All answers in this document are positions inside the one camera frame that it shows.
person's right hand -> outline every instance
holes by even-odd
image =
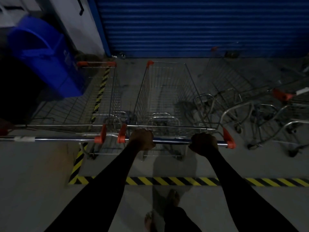
[[[150,150],[155,147],[153,138],[154,136],[151,131],[146,129],[137,129],[130,135],[129,143],[136,142],[140,145],[141,151]]]
[[[189,148],[201,156],[205,156],[207,149],[212,146],[218,150],[217,139],[207,133],[194,134]]]

blue roller shutter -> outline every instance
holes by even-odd
[[[242,57],[300,57],[309,52],[309,0],[94,2],[97,26],[103,28],[111,54],[211,57],[215,46],[238,50]]]

black sleeve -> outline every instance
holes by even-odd
[[[139,146],[139,143],[129,143],[120,155],[72,199],[45,232],[66,229],[108,231]]]
[[[226,162],[214,147],[207,156],[223,188],[227,206],[239,232],[297,231]]]

foot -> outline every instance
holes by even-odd
[[[171,189],[170,192],[168,192],[167,201],[168,203],[173,204],[175,207],[178,207],[180,202],[180,195],[177,193],[177,191]]]
[[[151,224],[152,224],[152,212],[148,212],[145,216],[145,228],[147,231],[150,231]]]

hazard tape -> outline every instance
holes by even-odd
[[[92,111],[91,124],[93,124],[95,122],[95,119],[96,119],[95,113],[98,112],[110,69],[111,69],[110,66],[107,66],[106,69],[105,69],[104,76],[102,78],[100,88],[99,88],[99,91],[98,91],[98,95],[97,95],[97,98],[96,98],[96,101],[95,101],[95,106],[94,106],[94,109]],[[87,149],[87,144],[88,143],[83,143],[83,147],[84,147],[85,150]],[[77,179],[79,178],[78,173],[79,173],[80,167],[82,165],[84,156],[85,156],[85,154],[83,153],[83,151],[81,149],[79,149],[79,152],[77,153],[77,157],[76,157],[76,160],[75,160],[75,163],[74,163],[74,166],[73,166],[72,173],[71,173],[70,178],[69,178],[69,185],[75,184]]]
[[[76,176],[75,185],[86,185],[93,177]],[[306,178],[244,178],[255,187],[309,187]],[[218,178],[191,177],[127,177],[126,185],[131,186],[220,186]]]

